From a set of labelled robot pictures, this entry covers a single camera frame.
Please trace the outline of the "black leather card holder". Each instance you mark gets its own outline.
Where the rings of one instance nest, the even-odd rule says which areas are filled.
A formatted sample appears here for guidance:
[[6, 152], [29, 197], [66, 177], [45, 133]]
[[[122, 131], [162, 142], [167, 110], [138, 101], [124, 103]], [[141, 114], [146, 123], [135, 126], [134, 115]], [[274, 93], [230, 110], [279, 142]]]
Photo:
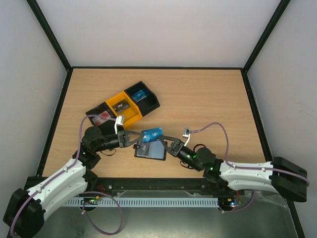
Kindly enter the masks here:
[[[136, 157], [137, 144], [138, 142], [134, 144], [133, 146], [133, 149], [135, 150], [134, 157]], [[153, 159], [153, 160], [160, 160], [160, 161], [166, 160], [166, 151], [160, 141], [151, 143], [150, 155], [148, 158], [145, 158], [145, 159]]]

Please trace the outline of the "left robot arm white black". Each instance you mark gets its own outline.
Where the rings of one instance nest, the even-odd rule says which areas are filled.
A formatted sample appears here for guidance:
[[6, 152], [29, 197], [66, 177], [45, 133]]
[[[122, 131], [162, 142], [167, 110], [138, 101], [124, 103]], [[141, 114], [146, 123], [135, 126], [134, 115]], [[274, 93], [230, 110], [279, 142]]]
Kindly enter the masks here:
[[86, 129], [79, 149], [61, 169], [39, 184], [27, 190], [19, 188], [12, 194], [3, 217], [10, 235], [32, 238], [66, 201], [96, 188], [98, 176], [92, 169], [101, 159], [100, 151], [129, 147], [143, 136], [129, 130], [103, 135], [96, 126]]

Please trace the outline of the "blue credit card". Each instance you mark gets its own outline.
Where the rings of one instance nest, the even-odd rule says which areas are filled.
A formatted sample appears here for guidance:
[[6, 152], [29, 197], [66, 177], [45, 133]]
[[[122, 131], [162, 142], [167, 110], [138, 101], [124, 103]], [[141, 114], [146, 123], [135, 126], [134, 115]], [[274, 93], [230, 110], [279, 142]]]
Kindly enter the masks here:
[[159, 137], [163, 135], [163, 130], [161, 127], [147, 129], [141, 132], [143, 133], [143, 138], [142, 138], [143, 143], [152, 143], [152, 142], [159, 141]]

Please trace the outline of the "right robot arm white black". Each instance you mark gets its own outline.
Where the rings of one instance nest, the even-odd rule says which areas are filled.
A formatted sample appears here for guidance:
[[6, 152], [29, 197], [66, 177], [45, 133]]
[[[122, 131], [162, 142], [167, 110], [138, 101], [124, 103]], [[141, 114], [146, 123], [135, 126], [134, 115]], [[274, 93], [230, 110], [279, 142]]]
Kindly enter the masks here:
[[190, 149], [178, 138], [160, 135], [159, 140], [170, 155], [216, 183], [221, 194], [231, 190], [262, 190], [295, 202], [307, 201], [307, 171], [282, 157], [264, 163], [235, 163], [218, 159], [202, 144]]

